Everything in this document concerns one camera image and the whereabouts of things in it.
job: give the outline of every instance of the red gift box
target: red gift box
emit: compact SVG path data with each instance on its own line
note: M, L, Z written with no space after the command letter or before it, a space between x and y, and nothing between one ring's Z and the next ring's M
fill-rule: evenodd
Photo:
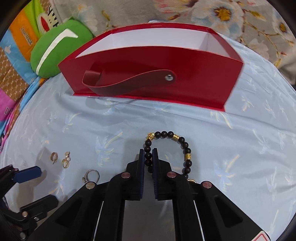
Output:
M116 96L224 111L243 62L212 29L147 23L110 30L59 64L75 95Z

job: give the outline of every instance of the black bead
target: black bead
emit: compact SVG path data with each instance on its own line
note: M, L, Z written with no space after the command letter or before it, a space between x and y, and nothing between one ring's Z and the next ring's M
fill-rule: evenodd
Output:
M146 159L151 159L151 157L152 157L152 154L150 152L145 153L145 158Z
M191 167L191 166L192 166L192 161L191 161L191 160L187 160L187 161L185 162L185 166L186 166L186 167Z
M185 149L185 148L187 148L189 145L188 145L188 143L187 142L183 142L182 143L182 147Z
M145 152L150 152L151 151L151 147L150 146L145 146L144 147L144 151Z
M166 138L167 135L168 135L168 133L167 133L166 131L163 131L163 132L161 133L161 137L162 137L162 138Z
M182 173L183 173L183 174L188 174L188 173L190 173L190 172L191 172L190 167L185 167L185 168L183 168L183 170L182 170Z
M178 142L182 144L183 142L185 142L185 138L184 137L179 137Z
M172 131L169 131L169 132L168 132L168 138L172 138L173 135L174 135L174 132L172 132Z
M145 141L145 146L151 146L151 145L152 145L152 142L150 140Z
M161 138L161 133L160 133L160 131L157 131L157 132L155 132L154 133L154 135L155 135L155 138Z
M185 154L190 154L190 153L191 153L191 149L190 149L190 148L186 148L186 149L184 150L184 153L185 153Z
M149 173L153 173L153 166L149 166L149 167L148 167L148 172L149 172Z
M145 165L148 166L148 167L151 166L152 165L152 161L150 159L146 159L145 160Z

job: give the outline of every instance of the white stripe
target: white stripe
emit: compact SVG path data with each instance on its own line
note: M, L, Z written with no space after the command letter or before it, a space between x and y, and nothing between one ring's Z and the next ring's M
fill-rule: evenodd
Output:
M101 210L100 210L100 213L99 213L98 221L96 223L96 229L94 231L94 239L96 238L96 230L98 229L98 225L99 225L99 221L100 221L100 216L101 216L101 212L102 212L102 209L103 209L103 204L104 204L104 201L102 202L102 206L101 206Z
M53 41L52 43L49 45L49 47L47 48L47 50L45 51L45 53L43 54L43 56L40 59L40 62L37 66L36 69L36 74L39 74L39 70L42 66L42 64L44 63L44 61L46 60L46 58L48 57L48 55L50 54L51 51L53 51L53 49L58 45L58 43L63 39L63 38L78 38L78 35L76 35L74 32L72 32L70 29L66 28L63 32L61 32Z
M194 203L194 206L195 206L195 211L196 211L196 214L197 214L198 223L200 225L200 231L202 233L202 240L205 241L205 237L204 237L203 230L202 230L202 224L200 222L200 216L199 216L198 211L197 211L196 203L195 203L195 201L193 201L193 203Z

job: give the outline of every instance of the red leather handle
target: red leather handle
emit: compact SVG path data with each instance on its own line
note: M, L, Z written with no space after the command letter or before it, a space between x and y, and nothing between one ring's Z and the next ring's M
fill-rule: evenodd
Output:
M144 72L114 84L104 85L104 74L93 70L86 70L82 83L97 95L118 96L147 86L170 85L176 79L177 76L173 71L160 69Z

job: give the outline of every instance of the pink fabric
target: pink fabric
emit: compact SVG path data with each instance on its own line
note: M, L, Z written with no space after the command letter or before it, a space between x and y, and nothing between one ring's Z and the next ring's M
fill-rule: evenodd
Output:
M0 121L7 120L15 102L10 99L5 92L0 89Z

